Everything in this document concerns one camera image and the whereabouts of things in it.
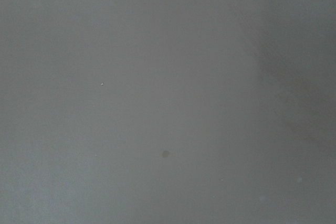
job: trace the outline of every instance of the round dark spot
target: round dark spot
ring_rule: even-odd
[[[170,155],[169,151],[163,151],[162,152],[162,157],[168,157]]]

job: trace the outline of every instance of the dark spot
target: dark spot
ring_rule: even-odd
[[[168,157],[170,155],[169,151],[163,151],[162,152],[162,157]]]

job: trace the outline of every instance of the gray surface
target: gray surface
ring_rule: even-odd
[[[0,0],[0,223],[336,223],[335,11]]]

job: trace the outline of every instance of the stain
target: stain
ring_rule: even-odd
[[[162,157],[164,157],[164,158],[169,157],[169,155],[170,155],[169,151],[163,151],[162,152]]]

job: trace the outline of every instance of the plain gray background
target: plain gray background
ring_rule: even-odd
[[[335,14],[0,0],[0,223],[334,224]]]

